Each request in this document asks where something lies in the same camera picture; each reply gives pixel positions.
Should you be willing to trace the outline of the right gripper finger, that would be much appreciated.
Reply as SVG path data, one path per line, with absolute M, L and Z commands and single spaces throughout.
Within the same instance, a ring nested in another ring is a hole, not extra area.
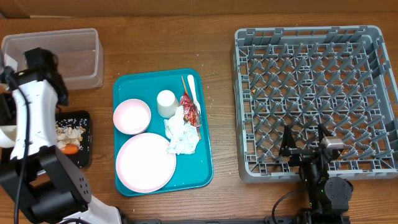
M 318 125 L 318 141 L 319 143 L 327 143 L 333 135 L 323 124 Z
M 292 135 L 291 129 L 288 125 L 284 126 L 284 133 L 282 135 L 282 144 L 279 149 L 279 156 L 288 157 L 297 153 L 297 146 Z

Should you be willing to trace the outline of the orange carrot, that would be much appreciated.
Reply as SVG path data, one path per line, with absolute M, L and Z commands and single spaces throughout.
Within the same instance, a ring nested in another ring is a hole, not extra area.
M 79 151 L 79 146 L 75 144 L 67 144 L 60 150 L 66 155 L 77 154 Z

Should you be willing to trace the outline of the white bowl with scraps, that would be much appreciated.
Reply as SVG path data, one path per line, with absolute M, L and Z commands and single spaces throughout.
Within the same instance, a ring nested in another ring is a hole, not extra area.
M 1 126 L 1 132 L 0 132 L 1 148 L 13 148 L 15 146 L 16 131 L 17 127 L 15 125 Z

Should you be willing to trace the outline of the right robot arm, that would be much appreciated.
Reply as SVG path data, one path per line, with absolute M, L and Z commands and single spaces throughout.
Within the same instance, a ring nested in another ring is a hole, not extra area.
M 279 155 L 288 157 L 288 165 L 298 167 L 300 180 L 305 187 L 282 196 L 272 208 L 274 223 L 349 223 L 349 217 L 343 214 L 349 210 L 354 187 L 341 177 L 330 177 L 327 171 L 329 163 L 343 152 L 343 141 L 331 134 L 324 125 L 318 125 L 318 146 L 315 149 L 299 149 L 291 128 L 284 127 Z M 275 210 L 283 199 L 296 193 L 307 191 L 309 208 L 302 208 L 291 217 L 276 217 Z

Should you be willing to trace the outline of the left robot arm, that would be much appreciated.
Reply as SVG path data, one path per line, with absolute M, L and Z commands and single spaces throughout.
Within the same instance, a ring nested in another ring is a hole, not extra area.
M 31 223 L 130 223 L 91 193 L 82 171 L 57 147 L 55 110 L 68 104 L 58 59 L 40 47 L 25 52 L 27 69 L 5 66 L 1 82 L 16 104 L 16 141 L 1 164 L 1 187 Z

